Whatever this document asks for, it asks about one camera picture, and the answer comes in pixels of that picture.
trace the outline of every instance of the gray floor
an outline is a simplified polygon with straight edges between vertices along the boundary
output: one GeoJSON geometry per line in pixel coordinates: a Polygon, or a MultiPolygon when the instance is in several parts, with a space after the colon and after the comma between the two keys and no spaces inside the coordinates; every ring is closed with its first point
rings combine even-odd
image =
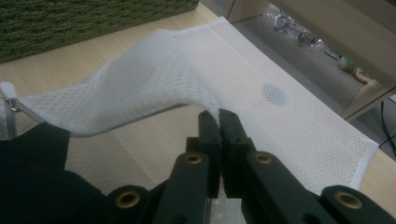
{"type": "MultiPolygon", "coordinates": [[[[201,0],[218,16],[227,16],[231,0],[201,0]]],[[[297,42],[274,30],[274,21],[267,13],[277,15],[275,7],[265,9],[263,15],[234,22],[233,26],[251,43],[281,66],[292,77],[314,93],[324,104],[341,115],[362,84],[352,75],[341,71],[337,61],[324,53],[300,47],[297,42]]],[[[385,101],[384,118],[390,134],[396,134],[396,104],[385,101]]],[[[377,106],[350,122],[378,144],[386,140],[382,130],[381,109],[377,106]]],[[[381,149],[396,160],[389,143],[381,149]]]]}

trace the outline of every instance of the green woven basket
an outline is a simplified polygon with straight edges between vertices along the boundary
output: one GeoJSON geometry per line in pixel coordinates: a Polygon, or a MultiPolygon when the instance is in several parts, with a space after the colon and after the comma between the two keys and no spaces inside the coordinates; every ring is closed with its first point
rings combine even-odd
{"type": "Polygon", "coordinates": [[[0,63],[195,9],[199,0],[0,0],[0,63]]]}

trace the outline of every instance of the white zipper end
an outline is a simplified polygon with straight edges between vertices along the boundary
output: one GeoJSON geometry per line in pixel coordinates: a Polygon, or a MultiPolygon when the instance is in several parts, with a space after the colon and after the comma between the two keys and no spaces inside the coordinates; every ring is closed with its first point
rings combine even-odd
{"type": "Polygon", "coordinates": [[[17,95],[17,92],[15,91],[14,85],[12,85],[12,83],[0,82],[0,92],[6,98],[12,111],[21,112],[20,103],[18,102],[18,95],[17,95]]]}

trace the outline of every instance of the black cable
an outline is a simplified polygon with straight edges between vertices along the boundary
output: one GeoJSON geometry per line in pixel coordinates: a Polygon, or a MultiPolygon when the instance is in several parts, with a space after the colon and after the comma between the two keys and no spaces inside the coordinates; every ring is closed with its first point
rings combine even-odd
{"type": "Polygon", "coordinates": [[[385,140],[383,143],[381,143],[381,145],[379,145],[379,147],[384,146],[384,144],[386,144],[390,139],[396,137],[396,134],[394,134],[391,138],[388,138],[387,140],[385,140]]]}
{"type": "Polygon", "coordinates": [[[384,130],[385,136],[387,137],[387,140],[385,142],[387,142],[387,141],[390,142],[390,146],[392,147],[393,154],[396,157],[396,146],[392,140],[392,137],[394,137],[394,136],[390,137],[387,125],[385,124],[385,120],[384,120],[384,102],[381,103],[381,119],[382,119],[382,129],[384,130]]]}

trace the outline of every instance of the light wood tabletop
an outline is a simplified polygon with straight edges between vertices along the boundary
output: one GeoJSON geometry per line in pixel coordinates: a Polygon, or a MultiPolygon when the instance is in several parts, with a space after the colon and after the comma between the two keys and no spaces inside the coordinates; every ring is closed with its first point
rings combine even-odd
{"type": "MultiPolygon", "coordinates": [[[[59,90],[78,84],[157,29],[187,29],[216,18],[215,14],[200,4],[192,12],[2,63],[0,81],[12,82],[19,95],[59,90]]],[[[363,179],[361,191],[396,217],[396,162],[378,150],[363,179]]]]}

